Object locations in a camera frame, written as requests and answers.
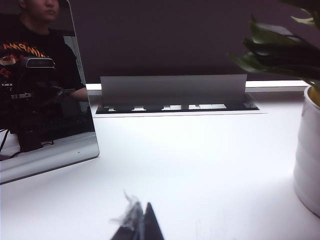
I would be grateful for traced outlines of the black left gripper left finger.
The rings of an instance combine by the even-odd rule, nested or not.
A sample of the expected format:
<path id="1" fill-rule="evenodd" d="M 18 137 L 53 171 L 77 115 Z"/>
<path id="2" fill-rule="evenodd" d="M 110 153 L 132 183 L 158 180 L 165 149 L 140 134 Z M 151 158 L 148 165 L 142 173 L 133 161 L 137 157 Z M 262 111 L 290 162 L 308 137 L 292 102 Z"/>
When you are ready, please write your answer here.
<path id="1" fill-rule="evenodd" d="M 139 201 L 130 203 L 125 213 L 111 220 L 118 224 L 118 228 L 111 240 L 144 240 L 144 213 Z"/>

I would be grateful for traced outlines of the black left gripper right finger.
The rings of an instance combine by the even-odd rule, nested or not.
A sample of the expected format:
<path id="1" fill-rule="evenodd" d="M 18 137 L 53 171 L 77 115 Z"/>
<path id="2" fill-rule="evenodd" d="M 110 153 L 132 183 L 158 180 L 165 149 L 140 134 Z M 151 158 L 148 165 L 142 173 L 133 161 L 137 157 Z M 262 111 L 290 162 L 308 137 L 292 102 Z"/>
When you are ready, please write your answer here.
<path id="1" fill-rule="evenodd" d="M 144 214 L 144 239 L 164 240 L 164 236 L 150 202 L 147 203 Z"/>

